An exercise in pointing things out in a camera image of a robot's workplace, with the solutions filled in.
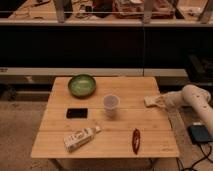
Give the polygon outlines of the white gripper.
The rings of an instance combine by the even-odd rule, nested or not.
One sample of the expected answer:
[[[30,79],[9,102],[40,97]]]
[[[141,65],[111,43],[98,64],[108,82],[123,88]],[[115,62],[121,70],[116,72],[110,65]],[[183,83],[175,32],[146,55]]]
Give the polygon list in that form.
[[[179,108],[184,104],[184,100],[180,91],[168,92],[163,95],[160,95],[156,99],[156,104],[158,107],[161,108]]]

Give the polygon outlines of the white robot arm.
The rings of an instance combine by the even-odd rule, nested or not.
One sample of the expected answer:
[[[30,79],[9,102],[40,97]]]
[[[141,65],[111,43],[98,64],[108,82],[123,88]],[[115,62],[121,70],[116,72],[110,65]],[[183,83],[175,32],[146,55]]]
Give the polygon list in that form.
[[[191,106],[213,136],[213,108],[209,105],[211,95],[207,90],[195,85],[186,85],[180,91],[160,95],[156,100],[158,107],[177,109]]]

